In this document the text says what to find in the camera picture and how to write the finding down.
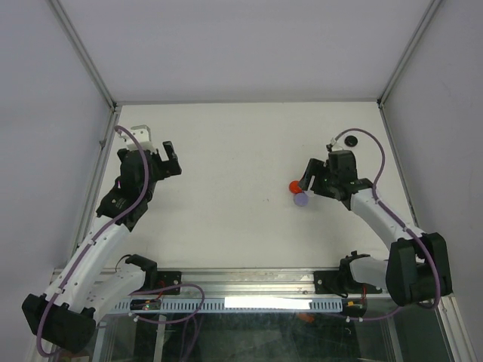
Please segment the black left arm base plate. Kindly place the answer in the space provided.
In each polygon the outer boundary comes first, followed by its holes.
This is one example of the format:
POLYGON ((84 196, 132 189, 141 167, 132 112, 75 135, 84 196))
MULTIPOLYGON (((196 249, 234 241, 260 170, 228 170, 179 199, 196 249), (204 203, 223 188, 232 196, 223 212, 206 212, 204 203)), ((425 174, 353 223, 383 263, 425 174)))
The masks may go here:
POLYGON ((163 296, 179 295, 182 282, 182 271, 158 270, 149 273, 143 286, 134 292, 134 295, 162 294, 163 296))

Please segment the black charging case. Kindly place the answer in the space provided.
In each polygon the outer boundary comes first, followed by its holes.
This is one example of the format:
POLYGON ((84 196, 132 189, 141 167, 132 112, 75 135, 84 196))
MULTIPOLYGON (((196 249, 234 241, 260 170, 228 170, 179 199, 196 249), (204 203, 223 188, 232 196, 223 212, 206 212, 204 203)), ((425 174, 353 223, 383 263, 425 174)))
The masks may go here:
POLYGON ((348 135, 344 139, 344 144, 350 148, 356 147, 358 145, 358 138, 353 135, 348 135))

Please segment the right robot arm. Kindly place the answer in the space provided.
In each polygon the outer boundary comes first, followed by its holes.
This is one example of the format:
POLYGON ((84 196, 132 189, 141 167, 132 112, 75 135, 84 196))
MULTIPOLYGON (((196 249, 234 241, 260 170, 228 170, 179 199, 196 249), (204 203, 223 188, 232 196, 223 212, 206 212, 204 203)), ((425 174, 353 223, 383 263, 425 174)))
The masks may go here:
POLYGON ((391 211, 374 183, 358 176, 351 151, 329 152, 328 159, 309 160, 301 180, 303 191, 339 201, 360 217, 389 251, 385 260, 352 251, 342 258, 338 274, 328 286, 341 294, 363 285, 379 287, 400 306, 424 304, 431 308, 453 292, 448 249, 438 233, 427 233, 391 211))

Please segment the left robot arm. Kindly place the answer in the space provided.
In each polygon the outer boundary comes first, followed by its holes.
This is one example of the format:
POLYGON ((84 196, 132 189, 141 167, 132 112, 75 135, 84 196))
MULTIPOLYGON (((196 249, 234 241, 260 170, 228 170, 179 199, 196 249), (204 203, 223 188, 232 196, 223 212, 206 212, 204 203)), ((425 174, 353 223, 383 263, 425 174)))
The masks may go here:
POLYGON ((120 174, 97 208, 91 230, 61 274, 43 292, 29 294, 21 306, 32 333, 73 354, 90 342, 100 320, 130 293, 152 292, 156 262, 134 254, 107 281, 96 285, 106 261, 148 210, 157 182, 182 170, 170 141, 168 156, 133 147, 119 149, 120 174))

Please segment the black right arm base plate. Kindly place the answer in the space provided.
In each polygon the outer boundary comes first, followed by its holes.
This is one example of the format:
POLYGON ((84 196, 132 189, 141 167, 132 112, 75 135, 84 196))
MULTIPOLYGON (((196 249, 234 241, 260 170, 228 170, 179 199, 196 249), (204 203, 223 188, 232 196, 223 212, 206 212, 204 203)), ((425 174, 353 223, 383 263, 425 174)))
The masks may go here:
POLYGON ((349 294, 381 294, 382 290, 371 284, 348 281, 336 269, 316 270, 313 272, 315 294, 334 294, 346 298, 349 294))

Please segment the lilac charging case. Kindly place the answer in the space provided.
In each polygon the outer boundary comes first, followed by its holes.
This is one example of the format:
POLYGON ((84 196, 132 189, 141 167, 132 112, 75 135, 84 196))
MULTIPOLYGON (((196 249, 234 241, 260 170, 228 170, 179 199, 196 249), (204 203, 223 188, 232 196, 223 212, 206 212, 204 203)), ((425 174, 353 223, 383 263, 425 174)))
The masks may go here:
POLYGON ((309 196, 304 192, 299 192, 294 194, 293 200, 298 207, 305 207, 309 203, 309 196))

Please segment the orange charging case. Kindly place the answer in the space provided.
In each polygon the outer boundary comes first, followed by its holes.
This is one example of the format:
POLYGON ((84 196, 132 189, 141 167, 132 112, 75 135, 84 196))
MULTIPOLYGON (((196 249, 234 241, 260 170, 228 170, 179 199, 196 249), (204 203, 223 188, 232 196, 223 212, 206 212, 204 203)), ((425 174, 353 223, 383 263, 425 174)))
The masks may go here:
POLYGON ((294 181, 290 182, 288 188, 289 188, 289 191, 291 193, 295 194, 295 195, 303 192, 303 190, 299 186, 298 180, 294 180, 294 181))

